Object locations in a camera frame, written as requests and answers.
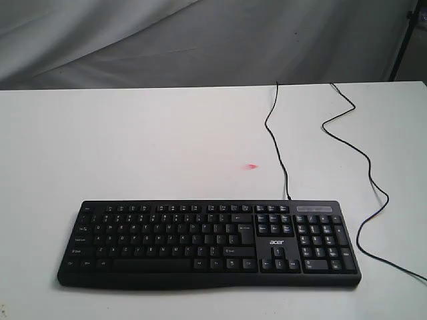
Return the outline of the black acer keyboard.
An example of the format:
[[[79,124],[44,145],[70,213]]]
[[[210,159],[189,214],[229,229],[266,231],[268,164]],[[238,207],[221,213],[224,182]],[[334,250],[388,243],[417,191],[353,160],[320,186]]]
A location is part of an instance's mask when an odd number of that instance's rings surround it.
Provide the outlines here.
[[[337,201],[84,201],[57,278],[67,287],[355,287]]]

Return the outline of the grey backdrop cloth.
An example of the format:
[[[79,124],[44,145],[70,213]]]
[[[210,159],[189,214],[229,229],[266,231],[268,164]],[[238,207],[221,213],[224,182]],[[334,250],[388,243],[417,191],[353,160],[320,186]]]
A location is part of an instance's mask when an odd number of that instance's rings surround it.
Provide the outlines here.
[[[2,1],[2,89],[387,81],[417,1]]]

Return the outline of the black tripod stand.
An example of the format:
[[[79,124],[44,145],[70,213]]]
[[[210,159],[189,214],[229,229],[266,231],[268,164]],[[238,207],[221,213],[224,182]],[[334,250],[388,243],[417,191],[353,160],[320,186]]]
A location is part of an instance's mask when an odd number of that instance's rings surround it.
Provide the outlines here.
[[[396,77],[398,76],[409,42],[411,40],[412,34],[415,30],[416,25],[418,24],[418,18],[419,18],[421,8],[422,8],[422,1],[417,0],[416,4],[406,13],[406,30],[400,42],[398,52],[395,56],[393,66],[388,77],[388,82],[394,82],[396,80]]]

